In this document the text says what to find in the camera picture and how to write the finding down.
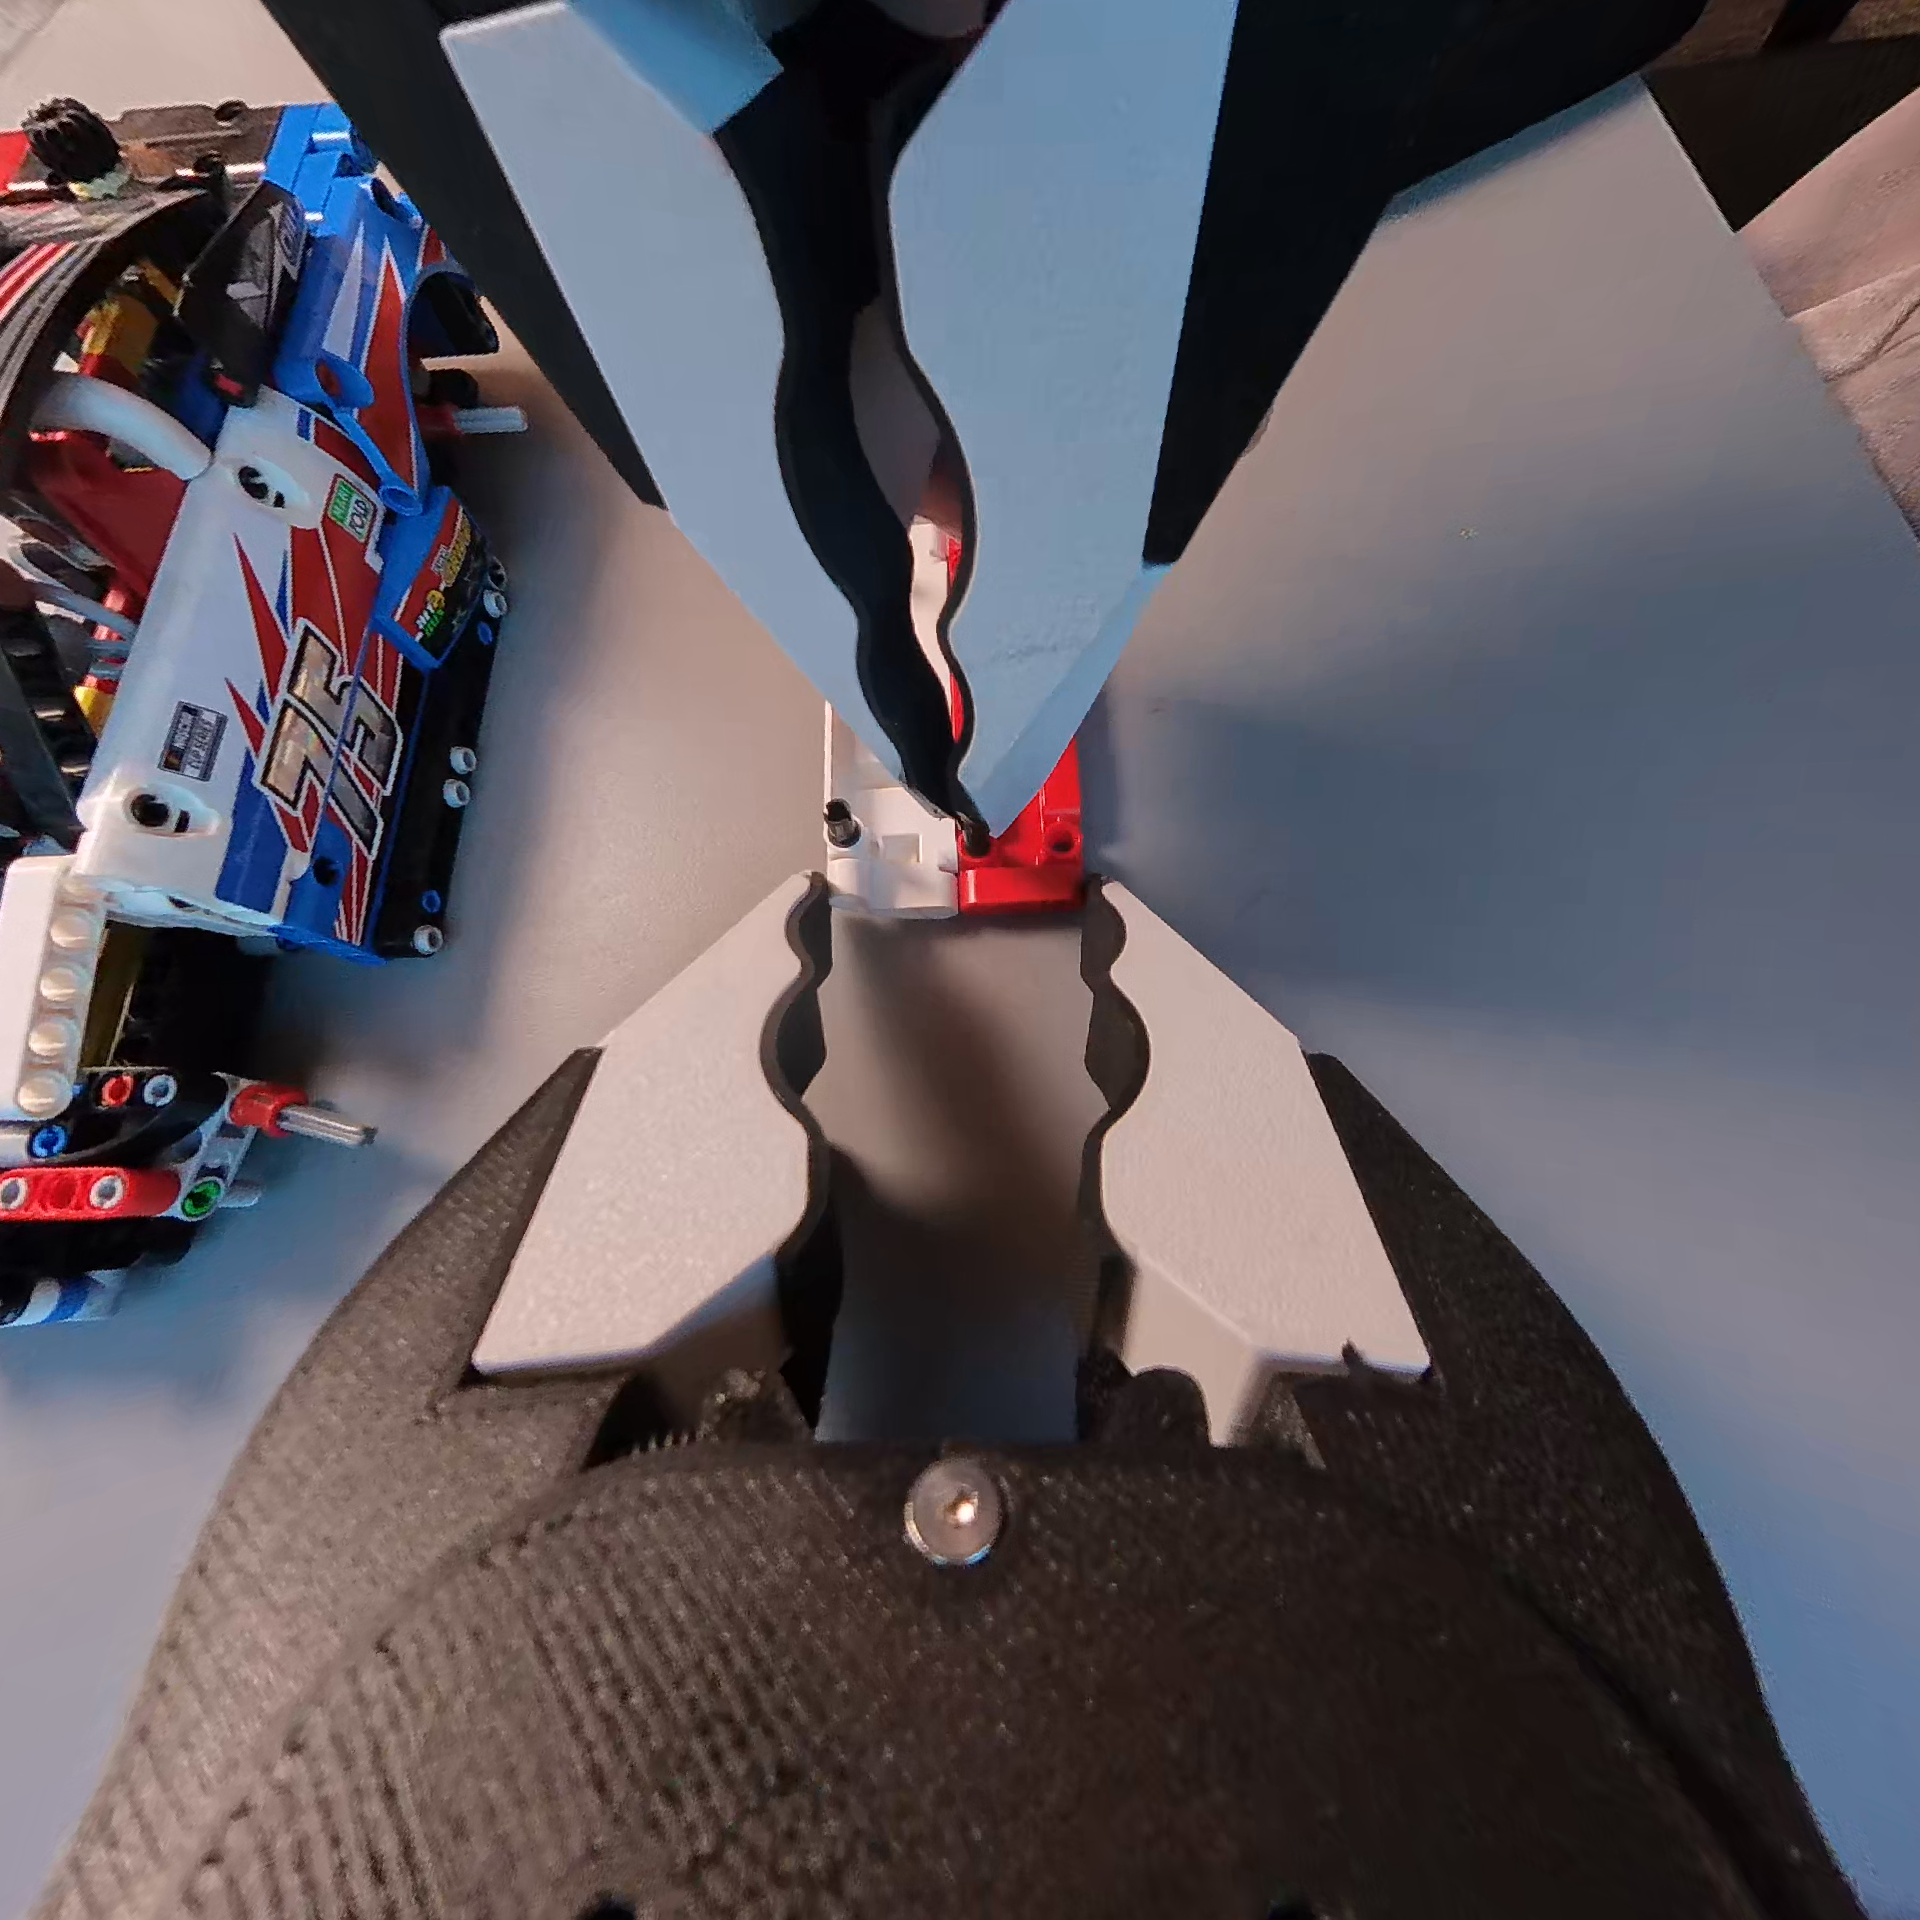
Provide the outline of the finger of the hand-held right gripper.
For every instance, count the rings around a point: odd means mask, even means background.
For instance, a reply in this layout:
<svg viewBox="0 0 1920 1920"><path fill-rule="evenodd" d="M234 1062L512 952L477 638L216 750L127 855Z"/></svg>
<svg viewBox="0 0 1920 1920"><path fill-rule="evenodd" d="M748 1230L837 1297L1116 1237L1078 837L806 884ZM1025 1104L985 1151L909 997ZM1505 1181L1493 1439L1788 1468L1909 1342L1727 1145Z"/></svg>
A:
<svg viewBox="0 0 1920 1920"><path fill-rule="evenodd" d="M440 45L684 536L887 773L966 817L857 428L880 308L865 103L806 4L522 4Z"/></svg>
<svg viewBox="0 0 1920 1920"><path fill-rule="evenodd" d="M957 776L994 831L1166 573L1145 524L1237 9L1012 1L896 165L902 336L970 487Z"/></svg>

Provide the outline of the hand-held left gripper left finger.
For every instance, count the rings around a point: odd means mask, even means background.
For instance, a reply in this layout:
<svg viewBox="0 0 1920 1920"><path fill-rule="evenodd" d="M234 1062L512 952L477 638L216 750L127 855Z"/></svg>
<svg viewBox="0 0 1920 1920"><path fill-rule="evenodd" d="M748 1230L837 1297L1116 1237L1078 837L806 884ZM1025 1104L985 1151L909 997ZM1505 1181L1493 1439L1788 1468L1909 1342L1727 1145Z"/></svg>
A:
<svg viewBox="0 0 1920 1920"><path fill-rule="evenodd" d="M818 1412L840 1303L824 1060L824 879L775 887L600 1045L470 1361L636 1364L660 1412L778 1369Z"/></svg>

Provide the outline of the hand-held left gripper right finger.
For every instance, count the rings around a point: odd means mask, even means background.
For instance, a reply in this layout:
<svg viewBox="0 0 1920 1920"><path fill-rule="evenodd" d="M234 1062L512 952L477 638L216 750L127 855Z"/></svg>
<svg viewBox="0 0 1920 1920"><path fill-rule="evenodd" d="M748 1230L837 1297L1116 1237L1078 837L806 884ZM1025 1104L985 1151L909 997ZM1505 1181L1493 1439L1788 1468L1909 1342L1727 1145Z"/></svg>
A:
<svg viewBox="0 0 1920 1920"><path fill-rule="evenodd" d="M1088 895L1086 1200L1116 1291L1095 1339L1198 1388L1209 1438L1277 1379L1428 1351L1295 1035L1116 879Z"/></svg>

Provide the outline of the white and red lego panel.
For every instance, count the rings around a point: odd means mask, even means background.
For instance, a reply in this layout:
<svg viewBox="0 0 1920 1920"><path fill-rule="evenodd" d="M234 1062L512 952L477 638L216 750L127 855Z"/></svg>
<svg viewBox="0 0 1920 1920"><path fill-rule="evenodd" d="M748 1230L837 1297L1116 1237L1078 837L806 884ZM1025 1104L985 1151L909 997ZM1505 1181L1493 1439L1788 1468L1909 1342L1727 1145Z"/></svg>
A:
<svg viewBox="0 0 1920 1920"><path fill-rule="evenodd" d="M1086 843L1074 741L982 853L968 853L953 817L887 774L834 711L824 713L822 773L824 877L837 910L935 920L1078 904Z"/></svg>

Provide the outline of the blue white lego race car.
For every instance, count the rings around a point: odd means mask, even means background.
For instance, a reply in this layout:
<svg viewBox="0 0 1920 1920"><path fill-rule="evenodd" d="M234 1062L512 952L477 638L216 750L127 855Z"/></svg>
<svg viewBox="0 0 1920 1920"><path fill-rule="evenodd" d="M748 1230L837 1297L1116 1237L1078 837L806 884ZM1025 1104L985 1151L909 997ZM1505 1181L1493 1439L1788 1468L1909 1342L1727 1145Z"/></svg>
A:
<svg viewBox="0 0 1920 1920"><path fill-rule="evenodd" d="M340 107L36 105L2 151L5 1327L105 1315L372 1131L242 1067L272 951L430 957L510 575L448 445L522 429Z"/></svg>

